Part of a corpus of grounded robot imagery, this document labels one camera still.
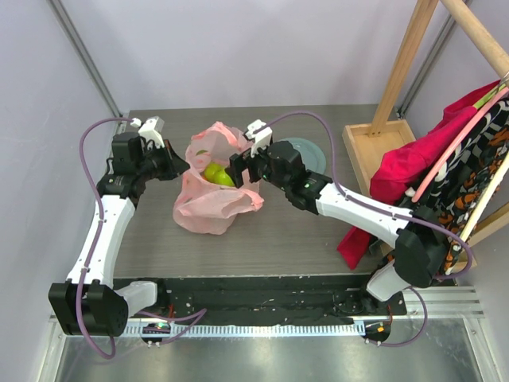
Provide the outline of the green apple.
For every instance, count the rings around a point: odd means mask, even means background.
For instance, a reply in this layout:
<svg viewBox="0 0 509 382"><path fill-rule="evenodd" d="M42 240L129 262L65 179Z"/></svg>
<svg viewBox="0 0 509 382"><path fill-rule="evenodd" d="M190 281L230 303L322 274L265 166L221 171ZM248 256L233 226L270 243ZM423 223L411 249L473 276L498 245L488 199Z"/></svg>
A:
<svg viewBox="0 0 509 382"><path fill-rule="evenodd" d="M235 183L232 181L231 177L227 174L225 169L216 171L212 180L217 185L235 187Z"/></svg>

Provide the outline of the pink plastic bag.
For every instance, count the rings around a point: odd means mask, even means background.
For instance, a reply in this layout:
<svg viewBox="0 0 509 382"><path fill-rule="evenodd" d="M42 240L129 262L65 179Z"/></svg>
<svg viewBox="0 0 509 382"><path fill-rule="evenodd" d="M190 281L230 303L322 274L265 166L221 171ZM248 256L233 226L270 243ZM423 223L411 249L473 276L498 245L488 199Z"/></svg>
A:
<svg viewBox="0 0 509 382"><path fill-rule="evenodd" d="M185 151L190 165L182 178L181 192L173 206L173 219L182 228L200 234L221 235L237 215L258 211L264 202L260 184L249 182L249 173L242 172L243 187L219 185L208 180L206 168L226 167L233 154L249 149L243 132L221 122L191 137Z"/></svg>

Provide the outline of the green pear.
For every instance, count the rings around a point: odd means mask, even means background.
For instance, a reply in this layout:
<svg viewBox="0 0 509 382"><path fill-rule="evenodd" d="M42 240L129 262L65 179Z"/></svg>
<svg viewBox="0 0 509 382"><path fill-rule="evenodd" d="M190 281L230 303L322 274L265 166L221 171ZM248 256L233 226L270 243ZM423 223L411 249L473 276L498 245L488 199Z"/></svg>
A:
<svg viewBox="0 0 509 382"><path fill-rule="evenodd" d="M203 178L211 183L215 182L216 173L223 170L223 167L220 164L215 162L210 162L203 171Z"/></svg>

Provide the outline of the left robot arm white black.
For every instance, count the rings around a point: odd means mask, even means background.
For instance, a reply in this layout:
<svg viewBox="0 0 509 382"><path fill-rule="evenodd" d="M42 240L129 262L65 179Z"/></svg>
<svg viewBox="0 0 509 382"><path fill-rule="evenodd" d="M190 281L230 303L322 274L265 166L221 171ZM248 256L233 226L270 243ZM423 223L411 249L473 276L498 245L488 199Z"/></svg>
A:
<svg viewBox="0 0 509 382"><path fill-rule="evenodd" d="M189 165L157 132L117 134L111 149L107 172L95 186L100 200L80 256L65 282L53 283L49 290L50 304L68 335L79 335L83 323L92 336L118 337L139 311L159 318L169 308L161 281L134 281L116 290L114 270L146 183L171 181Z"/></svg>

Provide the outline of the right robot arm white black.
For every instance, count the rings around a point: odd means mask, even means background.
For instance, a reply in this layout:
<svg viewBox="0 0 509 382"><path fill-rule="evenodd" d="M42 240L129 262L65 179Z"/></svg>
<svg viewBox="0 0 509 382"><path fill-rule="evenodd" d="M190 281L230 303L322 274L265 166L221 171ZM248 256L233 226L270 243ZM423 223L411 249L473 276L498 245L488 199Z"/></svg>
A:
<svg viewBox="0 0 509 382"><path fill-rule="evenodd" d="M359 294L360 307L368 314L379 313L399 291L429 287L439 277L447 239L428 208L419 209L422 217L415 219L409 209L339 189L330 177L308 170L286 141L256 153L247 149L233 154L226 172L237 188L247 172L251 183L264 180L281 189L297 209L341 220L389 244L393 258L373 273Z"/></svg>

